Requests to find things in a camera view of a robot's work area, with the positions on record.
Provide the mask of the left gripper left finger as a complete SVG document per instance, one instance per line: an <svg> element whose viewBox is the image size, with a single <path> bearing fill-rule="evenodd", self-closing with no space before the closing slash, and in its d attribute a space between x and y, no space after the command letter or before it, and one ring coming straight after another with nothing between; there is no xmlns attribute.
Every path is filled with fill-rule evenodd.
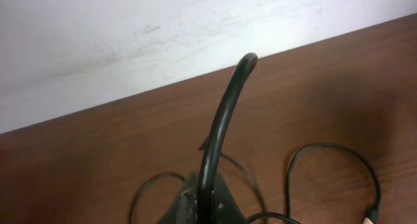
<svg viewBox="0 0 417 224"><path fill-rule="evenodd" d="M196 224L197 185L199 173L191 172L175 197L171 206L157 224Z"/></svg>

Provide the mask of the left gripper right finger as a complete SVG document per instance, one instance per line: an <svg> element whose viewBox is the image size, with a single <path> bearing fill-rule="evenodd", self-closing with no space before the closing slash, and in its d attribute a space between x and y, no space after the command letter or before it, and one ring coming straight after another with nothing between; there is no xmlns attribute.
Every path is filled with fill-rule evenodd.
<svg viewBox="0 0 417 224"><path fill-rule="evenodd" d="M212 217L215 224L247 224L223 176L216 174L212 192Z"/></svg>

